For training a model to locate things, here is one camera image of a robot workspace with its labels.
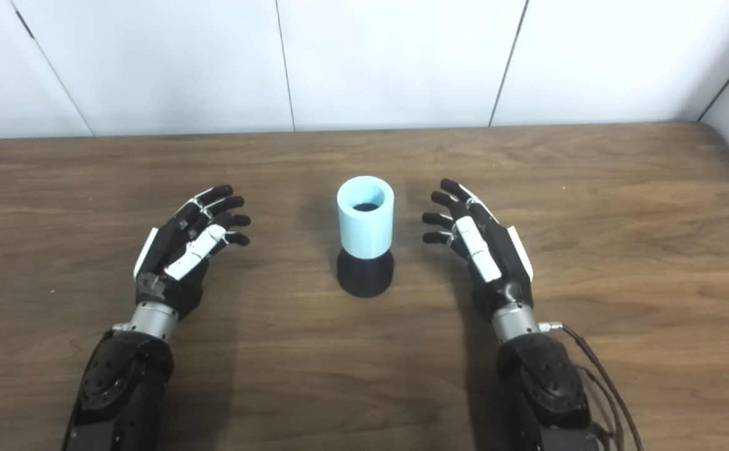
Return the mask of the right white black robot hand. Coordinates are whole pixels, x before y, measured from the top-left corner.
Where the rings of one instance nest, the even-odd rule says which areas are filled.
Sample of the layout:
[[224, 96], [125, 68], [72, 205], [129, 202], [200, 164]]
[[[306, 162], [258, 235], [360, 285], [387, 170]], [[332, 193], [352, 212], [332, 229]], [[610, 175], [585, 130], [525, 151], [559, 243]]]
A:
[[423, 242], [445, 245], [467, 262], [477, 314], [490, 321], [508, 306], [532, 308], [533, 269], [516, 229], [502, 225], [480, 198], [450, 178], [441, 180], [431, 200], [450, 213], [422, 214], [424, 224], [441, 227], [424, 233]]

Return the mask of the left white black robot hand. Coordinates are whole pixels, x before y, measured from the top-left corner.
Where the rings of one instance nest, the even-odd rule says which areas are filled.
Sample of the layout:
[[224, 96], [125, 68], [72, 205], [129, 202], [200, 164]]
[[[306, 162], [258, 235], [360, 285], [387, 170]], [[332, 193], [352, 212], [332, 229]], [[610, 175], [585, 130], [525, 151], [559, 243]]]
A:
[[234, 227], [249, 226], [237, 214], [245, 200], [231, 185], [217, 185], [189, 198], [163, 225], [150, 231], [133, 268], [136, 304], [158, 303], [179, 319], [195, 311], [209, 260], [227, 246], [248, 246]]

